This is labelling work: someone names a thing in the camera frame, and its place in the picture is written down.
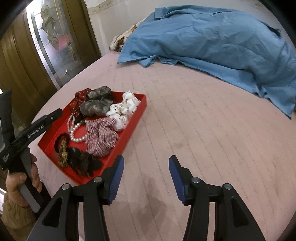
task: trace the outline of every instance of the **finger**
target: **finger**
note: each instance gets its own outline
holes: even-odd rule
[[[38,167],[36,166],[36,164],[35,163],[32,163],[32,167],[31,167],[31,179],[33,180],[33,179],[35,179],[35,177],[37,176],[37,175],[39,175],[38,174]]]
[[[42,191],[42,182],[39,182],[39,186],[36,189],[39,193]]]
[[[35,179],[32,180],[32,185],[33,187],[37,188],[39,186],[39,183],[40,183],[40,177],[39,175],[35,177]]]
[[[31,154],[31,162],[34,163],[36,161],[37,161],[37,158],[33,154]]]
[[[22,173],[22,172],[9,173],[5,181],[7,191],[9,192],[16,191],[17,186],[19,184],[24,183],[26,179],[27,179],[27,175],[25,173]]]

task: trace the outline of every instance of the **blue blanket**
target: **blue blanket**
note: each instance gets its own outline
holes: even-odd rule
[[[159,58],[206,72],[261,98],[291,117],[296,57],[278,29],[237,10],[200,6],[156,8],[128,37],[118,63],[146,67]]]

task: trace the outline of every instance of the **bed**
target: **bed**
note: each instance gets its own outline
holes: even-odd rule
[[[117,197],[104,206],[110,240],[183,239],[190,207],[178,200],[169,173],[168,159],[176,155],[205,182],[231,183],[266,240],[276,241],[296,210],[295,113],[290,120],[270,101],[182,65],[143,68],[117,59],[118,53],[109,53],[93,63],[35,117],[64,108],[85,88],[107,85],[147,95],[147,108],[123,152]],[[30,149],[50,194],[64,183],[76,185],[39,149],[39,140]],[[208,240],[213,232],[211,208]]]

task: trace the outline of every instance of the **pearl necklace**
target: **pearl necklace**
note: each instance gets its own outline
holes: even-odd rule
[[[74,123],[75,123],[75,117],[73,116],[73,114],[70,115],[69,119],[68,119],[68,122],[67,122],[67,127],[68,127],[68,132],[71,133],[71,131],[73,130],[74,128]]]
[[[80,138],[74,138],[74,132],[82,125],[86,124],[90,122],[89,120],[82,120],[81,122],[77,123],[72,129],[71,129],[71,133],[70,133],[70,138],[71,141],[75,142],[75,143],[81,143],[84,142],[88,136],[88,133],[86,133],[85,136],[80,137]]]

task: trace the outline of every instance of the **glass panel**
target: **glass panel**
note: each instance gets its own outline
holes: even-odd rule
[[[68,70],[76,67],[64,35],[59,38],[59,54]]]
[[[27,7],[27,17],[39,57],[52,82],[60,89],[84,69],[68,28],[62,1],[33,0]]]
[[[57,90],[61,88],[57,82],[54,83],[54,86],[56,87]]]
[[[57,22],[55,23],[54,29],[56,30],[57,35],[58,35],[59,37],[61,37],[62,35],[64,35],[63,30],[62,30],[62,27],[61,27],[61,23],[60,23],[59,21],[57,21]]]
[[[44,65],[44,67],[45,67],[45,69],[46,69],[46,72],[48,73],[50,79],[52,80],[53,83],[55,83],[56,80],[55,80],[55,78],[54,78],[52,72],[50,71],[50,68],[48,67],[48,64],[47,64],[47,62],[46,62],[46,60],[45,60],[45,58],[44,58],[44,55],[43,55],[41,49],[39,49],[37,52],[38,52],[38,54],[39,54],[39,57],[40,57],[40,59],[41,59],[43,65]]]
[[[47,39],[47,33],[43,29],[38,30],[38,33],[40,35],[43,45],[47,45],[49,43]]]
[[[71,76],[68,74],[65,74],[62,78],[61,78],[61,82],[63,83],[63,85],[67,84],[70,80],[71,80]]]
[[[43,19],[41,18],[41,13],[39,13],[35,16],[35,21],[36,21],[37,29],[41,29],[42,22],[43,22]]]
[[[45,3],[49,8],[52,8],[52,7],[55,8],[54,0],[44,0],[44,3]]]
[[[59,52],[51,44],[45,45],[44,48],[52,66],[54,67],[54,70],[56,71],[58,77],[61,78],[64,74],[66,74],[67,69],[61,59],[61,56],[59,55]]]
[[[59,20],[57,16],[57,10],[55,7],[49,8],[49,15],[54,19],[54,20]]]
[[[36,49],[37,50],[40,49],[40,46],[39,46],[39,43],[38,43],[38,40],[37,40],[37,37],[36,37],[35,33],[32,34],[32,38],[33,38]]]
[[[32,23],[31,18],[28,18],[28,24],[29,24],[31,34],[34,33],[34,27],[33,27],[33,23]]]
[[[34,15],[41,12],[41,6],[43,4],[43,0],[34,0],[32,3],[30,3],[27,6],[27,11],[31,13],[34,13]]]

